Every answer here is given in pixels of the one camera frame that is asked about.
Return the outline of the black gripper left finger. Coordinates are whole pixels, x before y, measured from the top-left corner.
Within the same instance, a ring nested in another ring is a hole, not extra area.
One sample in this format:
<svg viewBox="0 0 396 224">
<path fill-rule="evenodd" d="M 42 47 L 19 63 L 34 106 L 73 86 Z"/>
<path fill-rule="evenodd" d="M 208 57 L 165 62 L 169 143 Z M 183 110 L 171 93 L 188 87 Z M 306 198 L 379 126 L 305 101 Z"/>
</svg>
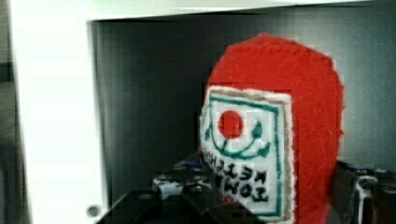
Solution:
<svg viewBox="0 0 396 224">
<path fill-rule="evenodd" d="M 122 196 L 96 224 L 265 224 L 241 203 L 225 202 L 203 161 L 159 174 L 152 190 Z"/>
</svg>

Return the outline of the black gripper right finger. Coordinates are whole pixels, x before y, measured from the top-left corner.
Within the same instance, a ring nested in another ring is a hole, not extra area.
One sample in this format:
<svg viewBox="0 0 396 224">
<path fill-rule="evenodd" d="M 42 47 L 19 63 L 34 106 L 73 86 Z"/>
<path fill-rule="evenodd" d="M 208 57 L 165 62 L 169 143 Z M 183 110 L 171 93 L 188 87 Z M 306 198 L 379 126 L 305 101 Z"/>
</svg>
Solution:
<svg viewBox="0 0 396 224">
<path fill-rule="evenodd" d="M 396 224 L 395 173 L 337 162 L 328 223 Z"/>
</svg>

